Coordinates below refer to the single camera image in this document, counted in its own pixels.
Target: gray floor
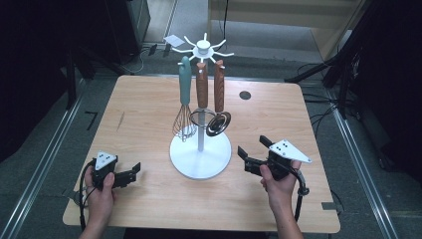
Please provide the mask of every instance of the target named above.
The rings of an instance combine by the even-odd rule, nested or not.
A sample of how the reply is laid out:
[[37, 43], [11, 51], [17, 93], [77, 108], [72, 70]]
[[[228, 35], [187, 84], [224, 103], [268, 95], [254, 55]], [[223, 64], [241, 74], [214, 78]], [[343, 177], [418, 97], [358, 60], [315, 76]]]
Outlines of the gray floor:
[[[169, 34], [178, 37], [188, 36], [191, 41], [202, 39], [206, 20], [197, 18], [195, 24], [186, 23], [186, 11], [189, 7], [200, 9], [206, 7], [206, 1], [179, 0]], [[255, 78], [265, 81], [281, 82], [285, 78], [293, 77], [298, 69], [307, 63], [320, 62], [316, 45], [308, 29], [288, 28], [280, 26], [245, 25], [249, 31], [243, 31], [237, 23], [228, 23], [226, 28], [228, 47], [227, 52], [235, 52], [236, 57], [225, 59], [228, 66], [227, 76], [235, 78]], [[254, 34], [253, 28], [257, 27], [259, 34]], [[213, 23], [212, 41], [219, 42], [219, 22]], [[272, 36], [277, 32], [283, 41], [272, 45], [269, 42], [257, 39], [267, 33]], [[143, 68], [136, 75], [169, 74], [176, 75], [177, 68], [172, 67], [180, 59], [180, 55], [170, 53], [163, 57], [158, 51], [153, 56], [142, 55]], [[140, 69], [140, 59], [126, 65], [131, 69]], [[18, 225], [16, 238], [76, 238], [80, 228], [67, 226], [62, 221], [63, 212], [68, 199], [61, 196], [64, 189], [73, 188], [78, 174], [83, 166], [91, 142], [95, 136], [101, 116], [106, 108], [106, 103], [117, 75], [108, 69], [96, 65], [98, 72], [93, 80], [84, 80], [79, 87], [82, 96], [75, 109], [75, 116], [69, 125], [67, 134], [58, 145], [58, 150], [53, 157], [53, 162], [46, 170], [44, 182], [41, 184], [34, 201], [28, 201], [28, 214], [23, 215], [22, 225]], [[301, 72], [311, 66], [301, 68]], [[300, 82], [304, 93], [318, 96], [327, 96], [327, 90], [321, 86], [322, 73], [318, 73], [307, 80]], [[7, 160], [0, 163], [0, 228], [5, 228], [15, 206], [24, 190], [27, 188], [31, 177], [36, 171], [43, 154], [49, 146], [50, 139], [54, 136], [56, 128], [64, 116], [67, 96], [63, 95], [43, 120], [34, 128], [25, 144]], [[310, 117], [323, 114], [329, 104], [307, 103]], [[87, 130], [92, 116], [86, 111], [98, 112], [93, 127]], [[399, 238], [417, 238], [422, 235], [422, 191], [419, 183], [402, 172], [386, 172], [377, 163], [377, 157], [372, 144], [358, 120], [348, 116], [345, 121], [351, 128], [353, 139], [358, 145], [365, 166], [370, 172], [376, 190], [385, 204], [392, 225]], [[323, 161], [328, 183], [333, 192], [334, 201], [337, 203], [338, 218], [341, 229], [338, 233], [330, 235], [331, 238], [388, 238], [383, 235], [375, 215], [376, 211], [368, 199], [361, 177], [356, 170], [353, 156], [347, 148], [344, 137], [338, 127], [334, 114], [325, 117], [316, 134], [316, 141]], [[124, 229], [109, 228], [105, 238], [122, 238]], [[306, 238], [327, 238], [325, 234], [305, 234]]]

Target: wooden handle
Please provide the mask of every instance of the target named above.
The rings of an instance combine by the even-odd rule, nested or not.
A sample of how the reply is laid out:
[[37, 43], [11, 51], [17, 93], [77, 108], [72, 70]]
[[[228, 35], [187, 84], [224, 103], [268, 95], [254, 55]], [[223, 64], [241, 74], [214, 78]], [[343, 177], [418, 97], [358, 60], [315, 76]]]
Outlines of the wooden handle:
[[215, 63], [214, 73], [214, 105], [215, 112], [222, 113], [224, 111], [224, 66], [223, 60]]
[[198, 107], [205, 109], [208, 107], [208, 73], [204, 63], [197, 63], [198, 72], [196, 73], [196, 97], [198, 98]]

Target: white stand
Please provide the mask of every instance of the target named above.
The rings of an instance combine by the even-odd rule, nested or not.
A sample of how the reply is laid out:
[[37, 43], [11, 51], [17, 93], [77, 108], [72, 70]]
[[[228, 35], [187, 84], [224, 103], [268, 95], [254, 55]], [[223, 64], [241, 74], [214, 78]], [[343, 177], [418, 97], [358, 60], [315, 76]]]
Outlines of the white stand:
[[170, 145], [170, 158], [173, 165], [183, 175], [196, 180], [209, 179], [226, 168], [232, 155], [232, 146], [227, 135], [204, 135], [204, 147], [198, 150], [198, 127], [195, 134], [184, 142], [175, 136]]

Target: floor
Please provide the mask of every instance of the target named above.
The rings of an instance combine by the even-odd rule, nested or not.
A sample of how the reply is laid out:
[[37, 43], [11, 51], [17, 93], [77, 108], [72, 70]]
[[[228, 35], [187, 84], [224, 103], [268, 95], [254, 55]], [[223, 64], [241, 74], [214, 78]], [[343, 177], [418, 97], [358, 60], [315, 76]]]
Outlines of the floor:
[[[163, 49], [162, 38], [168, 35], [181, 39], [186, 36], [193, 42], [203, 38], [205, 16], [192, 15], [193, 11], [189, 9], [196, 9], [196, 12], [201, 12], [199, 9], [206, 10], [206, 0], [149, 3], [152, 19], [160, 18], [160, 13], [164, 17], [162, 21], [157, 20], [150, 25], [145, 47], [158, 43], [158, 48]], [[212, 44], [222, 40], [222, 34], [219, 34], [221, 24], [219, 21], [213, 22], [212, 32], [215, 34], [211, 36]], [[263, 34], [269, 37], [260, 38]], [[290, 64], [286, 72], [294, 73], [296, 70], [292, 69], [301, 72], [312, 66], [305, 64], [321, 63], [317, 46], [307, 28], [228, 23], [226, 39], [227, 48], [222, 48], [225, 53], [234, 52], [236, 57], [247, 59], [252, 66], [270, 66], [268, 69], [238, 69], [235, 66], [238, 63], [234, 61], [233, 77], [245, 74], [255, 79], [275, 81], [284, 78], [275, 71], [275, 68], [281, 67], [277, 65], [279, 63]], [[187, 48], [188, 45], [182, 45], [180, 49], [183, 47]], [[140, 57], [126, 65], [132, 70], [140, 69], [135, 74], [160, 73], [160, 64], [167, 61], [167, 58], [147, 57], [146, 54]], [[336, 87], [330, 90], [321, 87], [322, 74], [301, 82], [303, 92], [335, 99]], [[70, 178], [78, 177], [82, 160], [95, 136], [98, 121], [87, 130], [92, 116], [86, 112], [98, 112], [101, 118], [114, 83], [115, 75], [107, 70], [99, 71], [94, 80], [81, 81], [81, 100], [76, 103], [76, 107], [65, 112], [66, 96], [63, 96], [13, 158], [0, 164], [0, 227], [5, 228], [2, 229], [1, 238], [78, 237], [78, 227], [62, 223], [63, 208], [68, 200], [61, 194], [63, 189], [74, 187], [75, 181]], [[307, 103], [310, 117], [324, 113], [329, 107], [328, 103]], [[57, 134], [57, 128], [61, 128], [64, 133]], [[59, 143], [51, 144], [51, 138]], [[332, 196], [337, 203], [341, 229], [333, 235], [306, 234], [306, 238], [416, 238], [422, 235], [420, 185], [405, 173], [391, 173], [380, 168], [374, 148], [358, 120], [354, 117], [342, 120], [338, 112], [334, 111], [321, 121], [316, 141]], [[9, 217], [15, 218], [18, 223], [9, 225]], [[122, 234], [120, 228], [109, 228], [105, 238], [121, 238]], [[274, 233], [269, 236], [277, 238]]]

